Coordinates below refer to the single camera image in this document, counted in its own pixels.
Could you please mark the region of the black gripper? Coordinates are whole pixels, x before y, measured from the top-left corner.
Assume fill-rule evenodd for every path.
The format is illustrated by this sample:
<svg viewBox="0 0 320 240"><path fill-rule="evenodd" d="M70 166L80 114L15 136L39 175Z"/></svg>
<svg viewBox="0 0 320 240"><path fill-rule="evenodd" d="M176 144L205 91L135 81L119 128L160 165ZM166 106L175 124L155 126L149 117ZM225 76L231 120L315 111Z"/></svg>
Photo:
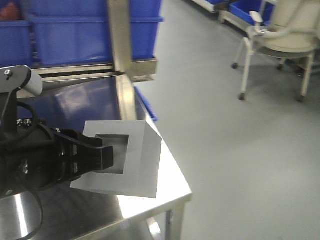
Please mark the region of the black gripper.
<svg viewBox="0 0 320 240"><path fill-rule="evenodd" d="M100 138L73 129L49 129L32 119L18 119L17 129L30 134L17 145L16 192L43 191L114 166L114 148L103 146Z"/></svg>

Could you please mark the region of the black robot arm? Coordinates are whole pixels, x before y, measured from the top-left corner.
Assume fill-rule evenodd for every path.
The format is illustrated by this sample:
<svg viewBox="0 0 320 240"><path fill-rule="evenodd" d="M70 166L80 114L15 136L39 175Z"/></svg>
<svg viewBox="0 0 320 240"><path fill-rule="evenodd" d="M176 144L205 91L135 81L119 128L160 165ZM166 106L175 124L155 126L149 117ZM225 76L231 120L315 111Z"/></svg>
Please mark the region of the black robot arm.
<svg viewBox="0 0 320 240"><path fill-rule="evenodd" d="M41 122L0 127L0 197L47 190L114 164L114 149L75 130Z"/></svg>

